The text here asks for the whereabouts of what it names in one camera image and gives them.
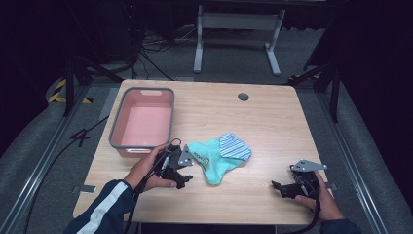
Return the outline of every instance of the dark background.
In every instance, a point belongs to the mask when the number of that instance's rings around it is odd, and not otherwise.
[[[0,155],[48,106],[45,93],[61,76],[70,53],[99,64],[132,56],[127,32],[131,22],[125,15],[128,4],[96,0],[0,3]],[[340,60],[342,81],[412,208],[410,8],[407,1],[348,1],[345,5],[355,8],[336,14],[333,20],[328,13],[315,17],[309,11],[290,11],[284,27],[326,28],[308,65]],[[195,23],[195,15],[196,6],[146,6],[142,21],[170,39],[179,26]]]

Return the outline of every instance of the navy sleeve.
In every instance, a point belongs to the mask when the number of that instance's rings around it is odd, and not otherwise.
[[[319,230],[321,234],[361,234],[357,224],[350,222],[348,219],[337,219],[324,221]]]
[[[112,180],[64,233],[123,233],[124,214],[135,205],[131,186],[123,180]]]

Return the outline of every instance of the hand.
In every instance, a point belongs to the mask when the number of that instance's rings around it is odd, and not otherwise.
[[[330,192],[327,190],[324,180],[322,180],[319,172],[315,172],[316,177],[319,181],[319,202],[321,204],[321,212],[319,213],[319,219],[328,221],[334,219],[343,219],[344,215],[341,213],[337,206],[334,198],[331,196]],[[297,195],[295,200],[304,206],[314,210],[316,208],[316,200]]]
[[[133,189],[137,187],[140,181],[146,176],[146,174],[152,169],[156,156],[159,152],[162,152],[167,145],[159,145],[155,147],[149,155],[140,159],[132,168],[131,171],[124,178]],[[148,191],[154,187],[176,187],[176,182],[170,179],[162,179],[156,175],[152,175],[146,183],[144,191]]]

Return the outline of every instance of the plastic bin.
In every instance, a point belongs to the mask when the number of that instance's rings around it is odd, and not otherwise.
[[[133,87],[125,90],[109,136],[121,156],[142,157],[168,143],[174,92],[169,88]]]

